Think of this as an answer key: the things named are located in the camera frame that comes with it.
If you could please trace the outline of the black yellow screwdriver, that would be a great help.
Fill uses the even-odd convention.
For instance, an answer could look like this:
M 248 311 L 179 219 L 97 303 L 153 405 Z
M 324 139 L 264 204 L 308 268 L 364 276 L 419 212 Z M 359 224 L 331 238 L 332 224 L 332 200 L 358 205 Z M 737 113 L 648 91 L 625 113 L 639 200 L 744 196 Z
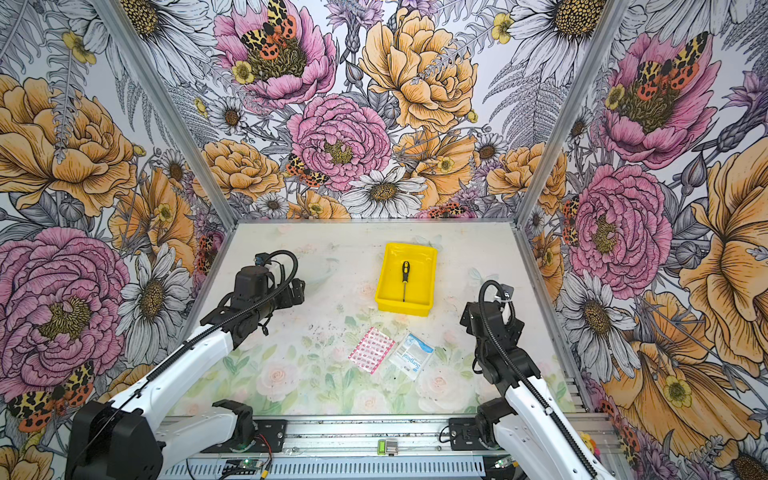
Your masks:
M 407 299 L 407 286 L 409 283 L 409 277 L 410 277 L 410 271 L 411 271 L 411 265 L 409 261 L 404 261 L 401 266 L 401 276 L 402 276 L 402 301 L 405 302 Z

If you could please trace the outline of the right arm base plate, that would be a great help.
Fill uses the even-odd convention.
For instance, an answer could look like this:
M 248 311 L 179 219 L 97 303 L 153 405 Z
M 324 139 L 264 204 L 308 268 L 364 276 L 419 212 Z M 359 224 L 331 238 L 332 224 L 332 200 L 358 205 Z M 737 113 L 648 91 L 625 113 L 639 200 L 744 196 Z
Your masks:
M 480 431 L 474 417 L 452 417 L 448 419 L 448 443 L 452 451 L 484 451 Z

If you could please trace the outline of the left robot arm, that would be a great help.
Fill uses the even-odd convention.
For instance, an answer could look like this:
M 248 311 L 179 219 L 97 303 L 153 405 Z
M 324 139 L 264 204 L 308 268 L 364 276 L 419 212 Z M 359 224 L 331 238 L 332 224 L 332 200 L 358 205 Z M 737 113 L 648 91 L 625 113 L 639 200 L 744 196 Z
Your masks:
M 156 479 L 167 468 L 212 446 L 249 448 L 257 437 L 251 407 L 219 400 L 162 429 L 172 407 L 217 362 L 255 333 L 269 334 L 274 313 L 300 305 L 305 283 L 289 250 L 261 253 L 235 276 L 232 292 L 165 360 L 106 402 L 75 415 L 67 479 Z

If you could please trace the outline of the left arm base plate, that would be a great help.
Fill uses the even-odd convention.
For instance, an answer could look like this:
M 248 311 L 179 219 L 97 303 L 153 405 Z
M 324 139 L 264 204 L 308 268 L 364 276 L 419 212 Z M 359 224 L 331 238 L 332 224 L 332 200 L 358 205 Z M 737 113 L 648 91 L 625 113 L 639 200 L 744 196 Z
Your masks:
M 245 453 L 282 453 L 287 438 L 285 419 L 255 418 L 254 434 L 243 449 Z

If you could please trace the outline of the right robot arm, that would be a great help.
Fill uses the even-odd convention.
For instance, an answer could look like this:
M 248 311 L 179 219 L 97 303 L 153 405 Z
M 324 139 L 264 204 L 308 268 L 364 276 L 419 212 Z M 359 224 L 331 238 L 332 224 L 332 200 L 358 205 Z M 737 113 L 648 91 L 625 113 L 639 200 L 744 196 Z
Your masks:
M 499 392 L 477 409 L 480 439 L 507 452 L 530 479 L 612 479 L 519 345 L 524 323 L 512 295 L 511 287 L 488 280 L 460 319 L 475 340 L 473 368 Z

